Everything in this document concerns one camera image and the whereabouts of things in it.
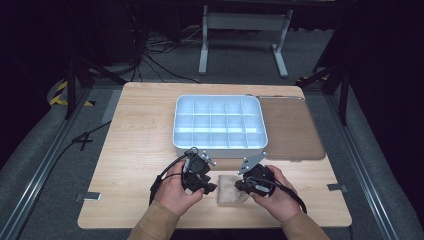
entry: human hand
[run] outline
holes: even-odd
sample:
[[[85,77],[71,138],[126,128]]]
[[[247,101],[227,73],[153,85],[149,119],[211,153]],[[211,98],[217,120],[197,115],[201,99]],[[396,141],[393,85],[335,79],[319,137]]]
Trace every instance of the human hand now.
[[[166,173],[154,200],[171,210],[178,216],[182,216],[195,203],[203,198],[203,189],[199,189],[191,195],[187,194],[181,184],[181,174],[185,161],[179,161]]]
[[[274,178],[284,186],[292,189],[296,194],[293,185],[284,177],[281,170],[275,166],[267,165],[266,167],[274,173]],[[264,207],[268,212],[277,219],[280,223],[287,221],[300,211],[299,204],[291,198],[287,193],[283,192],[278,187],[270,197],[262,197],[256,193],[249,194],[253,200],[260,206]]]

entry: wooden table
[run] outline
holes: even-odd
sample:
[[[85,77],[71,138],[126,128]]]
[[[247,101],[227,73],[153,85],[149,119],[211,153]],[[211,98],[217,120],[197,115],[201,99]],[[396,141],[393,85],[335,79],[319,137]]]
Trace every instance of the wooden table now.
[[[156,176],[177,158],[172,143],[175,103],[183,94],[252,94],[304,97],[292,86],[127,83],[107,134],[89,192],[100,201],[85,201],[78,225],[85,229],[132,228],[148,208]],[[237,175],[240,161],[214,159],[208,175]],[[322,160],[267,160],[282,169],[304,200],[309,216],[322,227],[345,227],[352,222],[326,156]],[[204,198],[181,217],[178,228],[273,228],[279,223],[249,198],[237,207],[219,207],[217,193]]]

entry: sleeve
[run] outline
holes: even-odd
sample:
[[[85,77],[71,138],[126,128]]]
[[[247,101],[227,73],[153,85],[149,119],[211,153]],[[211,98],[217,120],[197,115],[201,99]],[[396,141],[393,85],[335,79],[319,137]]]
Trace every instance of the sleeve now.
[[[160,203],[153,201],[133,228],[128,240],[170,239],[180,217]]]
[[[326,240],[329,239],[318,224],[302,211],[281,224],[289,240]]]

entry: gray carpet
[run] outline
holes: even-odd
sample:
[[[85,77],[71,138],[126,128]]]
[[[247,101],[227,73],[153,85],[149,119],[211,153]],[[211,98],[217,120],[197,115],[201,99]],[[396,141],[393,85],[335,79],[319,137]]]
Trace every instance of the gray carpet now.
[[[293,85],[297,78],[312,74],[312,68],[331,34],[330,31],[288,33],[283,47],[283,57],[289,72],[287,79],[282,79],[278,75],[270,50],[270,44],[275,37],[271,33],[262,32],[255,37],[246,37],[234,32],[214,34],[210,40],[208,72],[205,76],[197,74],[200,57],[198,42],[180,46],[170,53],[151,56],[171,72],[187,78],[195,78],[202,83]],[[162,81],[166,82],[191,82],[172,76],[148,59],[146,62],[140,65],[142,81],[158,82],[162,78]],[[116,70],[123,67],[116,66],[110,69]],[[123,77],[129,80],[131,76],[132,73],[128,73]],[[140,81],[138,73],[135,74],[134,81]],[[88,99],[95,101],[96,104],[94,107],[83,107],[78,113],[70,132],[65,137],[62,149],[75,137],[102,125],[111,118],[120,88],[107,79],[96,81]],[[305,91],[305,95],[336,177],[339,183],[348,189],[344,197],[353,219],[351,229],[325,228],[325,232],[331,239],[351,239],[350,230],[354,239],[384,239],[355,174],[348,146],[337,128],[338,119],[331,114],[331,106],[328,105],[326,97],[319,92]],[[0,226],[6,223],[7,217],[12,213],[25,185],[53,141],[65,113],[65,106],[53,106],[0,172],[2,186]],[[353,93],[349,96],[347,117],[348,129],[399,239],[424,239],[415,212],[393,178]],[[59,159],[20,239],[126,239],[130,229],[83,230],[77,226],[82,203],[74,199],[78,193],[88,189],[107,130],[108,126],[90,134],[89,139],[93,142],[88,143],[83,151],[81,151],[81,144],[74,144]],[[178,230],[173,239],[216,239],[218,237],[223,239],[278,239],[281,237],[282,239],[282,233],[279,229]]]

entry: metal frame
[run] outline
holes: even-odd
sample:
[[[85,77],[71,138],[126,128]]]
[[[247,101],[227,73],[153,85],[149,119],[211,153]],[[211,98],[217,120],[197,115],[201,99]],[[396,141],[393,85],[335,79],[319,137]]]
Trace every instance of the metal frame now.
[[[349,129],[339,120],[336,100],[333,96],[329,95],[325,95],[324,98],[331,110],[331,114],[337,122],[337,126],[340,130],[343,140],[348,147],[353,169],[356,173],[356,176],[358,177],[358,181],[361,184],[362,190],[364,191],[365,197],[370,205],[371,211],[373,212],[383,238],[399,239],[389,219],[389,216],[387,215],[383,203],[381,202],[377,189],[374,187],[370,175],[368,174],[364,162],[362,161],[361,155],[356,148],[355,141],[353,140]]]
[[[287,78],[287,68],[284,64],[281,49],[287,35],[292,14],[293,10],[288,10],[286,15],[210,13],[208,11],[208,6],[203,6],[203,40],[202,50],[200,51],[199,74],[206,74],[208,64],[208,29],[240,29],[280,32],[278,42],[276,44],[272,44],[272,51],[274,53],[280,76],[282,78]]]
[[[52,145],[44,156],[34,176],[26,186],[21,199],[19,200],[5,226],[0,232],[0,240],[11,240],[19,238],[19,235],[21,234],[26,221],[30,217],[31,212],[37,203],[38,197],[40,196],[41,191],[47,182],[49,173],[53,170],[58,160],[57,157],[59,155],[59,150],[62,147],[66,134],[69,132],[73,121],[78,115],[78,112],[82,109],[84,103],[87,101],[90,92],[90,88],[81,89],[74,114],[72,114],[68,120],[64,120],[60,126]]]

